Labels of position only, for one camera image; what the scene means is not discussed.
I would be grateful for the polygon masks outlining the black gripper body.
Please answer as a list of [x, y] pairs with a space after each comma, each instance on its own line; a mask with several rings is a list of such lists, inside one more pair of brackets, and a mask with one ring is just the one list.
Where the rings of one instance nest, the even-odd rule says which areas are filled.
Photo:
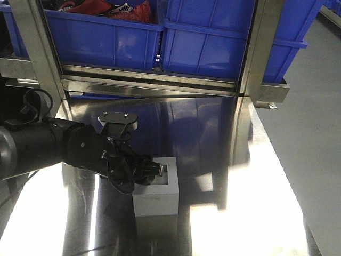
[[104, 142], [102, 158], [107, 161], [107, 179], [122, 194], [130, 194], [135, 185], [149, 185], [153, 181], [152, 158], [138, 154], [129, 144], [127, 136], [115, 140], [100, 136]]

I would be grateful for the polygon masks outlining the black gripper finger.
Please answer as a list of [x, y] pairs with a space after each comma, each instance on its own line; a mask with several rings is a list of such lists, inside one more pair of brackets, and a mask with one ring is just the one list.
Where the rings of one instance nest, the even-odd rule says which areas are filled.
[[147, 162], [143, 168], [143, 173], [145, 175], [157, 175], [162, 177], [165, 170], [164, 164], [156, 162]]

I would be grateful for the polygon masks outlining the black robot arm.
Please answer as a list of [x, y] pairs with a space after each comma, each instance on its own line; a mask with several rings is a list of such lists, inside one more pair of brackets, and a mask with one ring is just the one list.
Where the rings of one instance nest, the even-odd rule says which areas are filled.
[[57, 163], [107, 178], [123, 194], [136, 184], [149, 185], [167, 166], [141, 155], [128, 144], [135, 123], [105, 122], [97, 133], [91, 124], [59, 118], [1, 126], [1, 180]]

